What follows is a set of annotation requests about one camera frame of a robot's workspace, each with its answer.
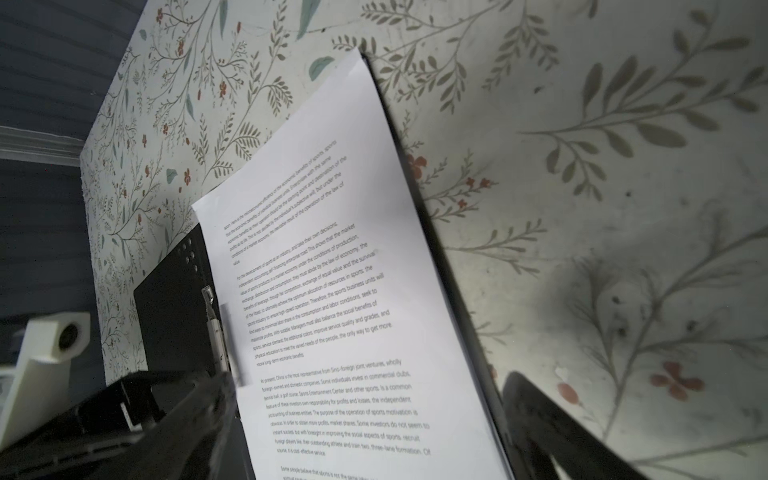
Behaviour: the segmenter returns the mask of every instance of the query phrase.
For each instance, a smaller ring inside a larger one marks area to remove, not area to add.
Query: wall
[[[149,2],[81,155],[108,378],[145,365],[133,288],[190,204],[360,48],[498,381],[523,372],[653,478],[764,477],[767,18]]]
[[[29,314],[90,312],[91,342],[71,369],[80,401],[104,386],[95,307],[80,170],[0,160],[0,346]]]
[[[0,125],[85,139],[145,3],[3,2]]]

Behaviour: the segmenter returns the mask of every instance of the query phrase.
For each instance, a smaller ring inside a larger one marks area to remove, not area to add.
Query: red flower pattern
[[[413,177],[418,180],[422,177],[422,168],[427,166],[427,159],[424,157],[414,158],[413,155],[408,154],[408,165],[413,170]]]
[[[681,373],[683,367],[679,362],[664,362],[661,364],[669,376],[655,373],[650,376],[650,384],[653,386],[669,386],[670,396],[681,402],[688,400],[686,389],[692,392],[701,392],[704,390],[704,381],[702,379],[691,377],[684,378]]]
[[[578,393],[567,383],[558,383],[558,392],[563,399],[572,405],[578,404]]]

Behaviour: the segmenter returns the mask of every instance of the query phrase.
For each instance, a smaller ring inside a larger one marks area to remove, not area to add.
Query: leaf pattern
[[[551,138],[557,142],[558,152],[561,145],[566,147],[566,150],[571,153],[572,160],[561,173],[561,179],[567,184],[579,171],[581,172],[582,180],[574,189],[575,195],[586,193],[587,197],[601,200],[602,193],[592,178],[607,180],[607,175],[602,169],[600,170],[602,175],[595,173],[592,165],[598,164],[585,160],[581,153],[573,148],[573,146],[579,146],[586,153],[598,154],[599,147],[580,140],[578,137],[581,135],[588,134],[590,131],[602,131],[605,133],[611,151],[622,157],[632,158],[635,156],[635,148],[631,143],[633,139],[618,133],[617,128],[620,126],[634,127],[637,136],[649,145],[683,148],[689,144],[686,134],[678,131],[676,127],[658,123],[659,120],[679,114],[695,130],[719,132],[723,130],[723,125],[710,116],[706,109],[708,105],[728,101],[735,110],[744,113],[755,113],[760,109],[754,100],[743,94],[768,84],[763,65],[753,66],[743,74],[738,87],[729,88],[729,85],[735,82],[725,78],[714,83],[711,88],[702,90],[703,93],[694,92],[711,83],[701,74],[685,71],[692,60],[702,55],[714,55],[716,52],[741,50],[747,48],[751,41],[746,37],[731,37],[707,44],[713,23],[717,20],[717,12],[709,15],[701,10],[692,10],[689,17],[691,22],[699,28],[700,34],[695,40],[691,40],[682,28],[673,30],[672,49],[677,53],[678,61],[667,73],[661,72],[655,65],[643,68],[637,56],[630,55],[603,87],[603,65],[595,63],[587,73],[581,89],[581,122],[555,130],[522,132]],[[672,90],[673,93],[666,98],[662,96],[664,92],[670,91],[670,87],[675,86],[677,91]],[[589,108],[591,102],[601,89],[603,90],[602,111],[595,114],[592,109],[591,113]],[[547,172],[557,173],[554,168],[555,163],[555,160],[548,159]]]
[[[147,368],[132,291],[194,225],[190,205],[357,48],[497,381],[521,370],[649,478],[726,478],[731,457],[744,468],[768,447],[764,408],[697,360],[716,353],[745,382],[766,368],[750,293],[768,281],[759,12],[756,0],[147,6],[81,154],[108,381]],[[686,223],[703,195],[727,200],[733,221],[708,203]],[[615,248],[627,239],[631,259]],[[719,395],[732,412],[700,408]],[[696,449],[726,455],[689,472],[677,460],[709,455]]]

